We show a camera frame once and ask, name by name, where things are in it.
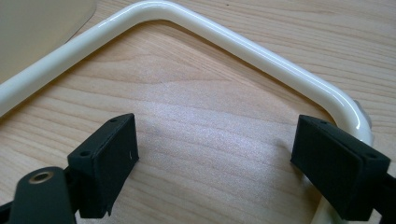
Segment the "white pipe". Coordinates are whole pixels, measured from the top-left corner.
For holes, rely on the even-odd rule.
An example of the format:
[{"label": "white pipe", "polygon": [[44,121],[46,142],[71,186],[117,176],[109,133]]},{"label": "white pipe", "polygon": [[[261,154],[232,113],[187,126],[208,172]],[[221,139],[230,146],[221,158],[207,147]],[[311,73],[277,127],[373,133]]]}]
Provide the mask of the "white pipe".
[{"label": "white pipe", "polygon": [[[368,145],[373,143],[369,122],[360,108],[334,85],[241,35],[166,1],[142,1],[122,9],[1,84],[0,116],[117,35],[138,23],[154,20],[172,21],[228,50],[321,105],[344,131]],[[312,223],[339,220],[322,200]]]}]

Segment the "light wood tabletop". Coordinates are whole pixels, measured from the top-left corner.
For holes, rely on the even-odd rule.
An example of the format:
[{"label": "light wood tabletop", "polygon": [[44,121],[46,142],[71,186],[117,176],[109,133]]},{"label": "light wood tabletop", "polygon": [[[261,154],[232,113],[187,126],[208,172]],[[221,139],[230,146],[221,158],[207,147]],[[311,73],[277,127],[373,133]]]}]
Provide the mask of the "light wood tabletop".
[{"label": "light wood tabletop", "polygon": [[[134,1],[101,0],[87,30]],[[369,114],[396,161],[396,2],[175,1],[322,77]],[[140,161],[92,223],[309,223],[318,191],[290,164],[299,114],[332,118],[169,21],[116,37],[0,120],[0,204],[29,172],[134,113]],[[395,164],[389,173],[396,176]],[[370,223],[377,223],[374,215]]]}]

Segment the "wood grain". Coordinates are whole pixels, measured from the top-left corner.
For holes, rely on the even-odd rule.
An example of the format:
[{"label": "wood grain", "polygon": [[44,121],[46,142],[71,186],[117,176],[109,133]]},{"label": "wood grain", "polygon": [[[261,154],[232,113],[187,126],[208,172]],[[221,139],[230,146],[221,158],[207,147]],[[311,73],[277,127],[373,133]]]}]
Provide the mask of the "wood grain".
[{"label": "wood grain", "polygon": [[[81,32],[133,1],[98,2]],[[394,1],[176,1],[329,80],[396,160]],[[168,21],[146,22],[0,120],[0,203],[106,120],[135,113],[141,160],[113,215],[82,223],[308,223],[319,193],[290,165],[299,114],[318,105]],[[389,171],[396,175],[394,163]],[[377,215],[371,223],[377,222]]]}]

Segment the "white tube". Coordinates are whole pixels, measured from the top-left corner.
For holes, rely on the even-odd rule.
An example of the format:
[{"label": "white tube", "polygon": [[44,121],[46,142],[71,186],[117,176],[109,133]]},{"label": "white tube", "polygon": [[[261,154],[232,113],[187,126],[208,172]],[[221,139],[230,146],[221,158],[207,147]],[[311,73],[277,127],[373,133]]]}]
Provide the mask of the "white tube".
[{"label": "white tube", "polygon": [[[143,21],[172,21],[230,51],[325,108],[338,127],[364,143],[373,141],[369,122],[355,102],[327,81],[241,35],[178,4],[143,1],[130,5],[70,40],[0,85],[0,116],[112,38]],[[338,223],[322,200],[312,223]]]}]

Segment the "white metal frame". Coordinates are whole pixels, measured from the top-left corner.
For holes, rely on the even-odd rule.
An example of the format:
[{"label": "white metal frame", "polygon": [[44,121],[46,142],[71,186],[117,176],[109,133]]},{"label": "white metal frame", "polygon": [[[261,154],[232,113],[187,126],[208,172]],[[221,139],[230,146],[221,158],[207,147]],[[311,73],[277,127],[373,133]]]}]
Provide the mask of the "white metal frame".
[{"label": "white metal frame", "polygon": [[[321,105],[338,127],[372,145],[369,121],[346,93],[241,35],[167,1],[132,4],[2,83],[0,116],[117,35],[138,23],[155,20],[172,21],[256,66]],[[340,222],[343,221],[322,198],[312,223]]]}]

